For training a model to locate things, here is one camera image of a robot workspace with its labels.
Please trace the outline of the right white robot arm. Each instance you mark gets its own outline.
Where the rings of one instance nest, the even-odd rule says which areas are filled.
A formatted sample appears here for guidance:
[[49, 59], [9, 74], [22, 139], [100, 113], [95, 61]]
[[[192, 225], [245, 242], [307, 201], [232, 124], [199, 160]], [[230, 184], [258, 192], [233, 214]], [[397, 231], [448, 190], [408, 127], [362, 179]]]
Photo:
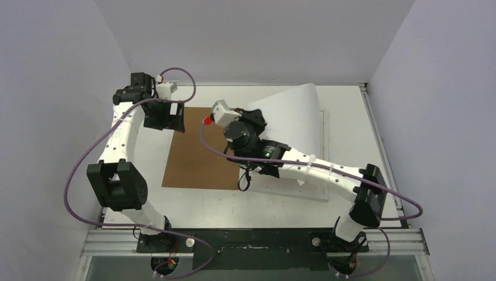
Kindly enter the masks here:
[[380, 226], [387, 193], [375, 175], [378, 168], [340, 166], [265, 137], [267, 121], [260, 109], [247, 111], [223, 106], [211, 110], [233, 155], [228, 160], [241, 169], [279, 181], [301, 181], [329, 190], [350, 203], [338, 217], [330, 242], [338, 251], [353, 245], [364, 228]]

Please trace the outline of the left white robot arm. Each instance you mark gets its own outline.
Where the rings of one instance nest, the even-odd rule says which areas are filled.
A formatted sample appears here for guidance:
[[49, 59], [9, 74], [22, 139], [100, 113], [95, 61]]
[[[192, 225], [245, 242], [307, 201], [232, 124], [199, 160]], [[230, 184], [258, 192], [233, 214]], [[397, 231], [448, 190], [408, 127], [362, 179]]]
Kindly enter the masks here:
[[172, 114], [168, 100], [177, 90], [176, 83], [153, 78], [146, 73], [132, 73], [130, 85], [112, 97], [115, 130], [96, 164], [88, 165], [87, 177], [103, 207], [128, 217], [140, 229], [143, 244], [167, 252], [176, 237], [168, 232], [171, 224], [148, 200], [145, 178], [133, 164], [137, 135], [141, 127], [185, 132], [184, 106]]

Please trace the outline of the brown backing board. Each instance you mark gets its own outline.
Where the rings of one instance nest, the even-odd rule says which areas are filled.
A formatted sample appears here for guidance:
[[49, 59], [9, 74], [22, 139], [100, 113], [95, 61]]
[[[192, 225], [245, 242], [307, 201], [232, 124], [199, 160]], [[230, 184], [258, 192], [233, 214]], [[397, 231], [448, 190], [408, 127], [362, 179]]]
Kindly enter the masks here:
[[162, 187], [237, 190], [238, 165], [211, 152], [200, 140], [202, 121], [210, 113], [207, 107], [185, 108], [185, 132], [173, 134]]

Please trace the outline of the sunset landscape photo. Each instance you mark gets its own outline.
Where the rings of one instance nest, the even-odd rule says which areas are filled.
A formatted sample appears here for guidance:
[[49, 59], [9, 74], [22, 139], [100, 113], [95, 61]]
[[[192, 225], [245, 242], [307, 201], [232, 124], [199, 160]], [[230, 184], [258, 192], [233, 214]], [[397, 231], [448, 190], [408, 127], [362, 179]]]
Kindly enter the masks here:
[[308, 83], [247, 104], [267, 122], [262, 139], [281, 142], [323, 159], [322, 116], [317, 88]]

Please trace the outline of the white picture frame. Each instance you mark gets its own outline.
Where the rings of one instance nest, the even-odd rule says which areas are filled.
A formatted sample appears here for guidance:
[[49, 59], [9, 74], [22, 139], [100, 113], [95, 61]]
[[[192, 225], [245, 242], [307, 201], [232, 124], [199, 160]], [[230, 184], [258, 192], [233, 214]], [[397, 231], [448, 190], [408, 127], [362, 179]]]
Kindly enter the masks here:
[[[312, 150], [312, 154], [316, 154], [320, 159], [329, 160], [328, 153], [328, 119], [329, 114], [326, 109], [319, 111], [320, 145], [317, 146], [317, 151]], [[315, 201], [327, 202], [329, 196], [324, 188], [320, 188], [309, 183], [298, 182], [292, 179], [276, 179], [275, 177], [259, 175], [252, 173], [252, 180], [249, 187], [249, 192], [272, 194], [278, 196], [286, 196], [293, 198], [304, 198]]]

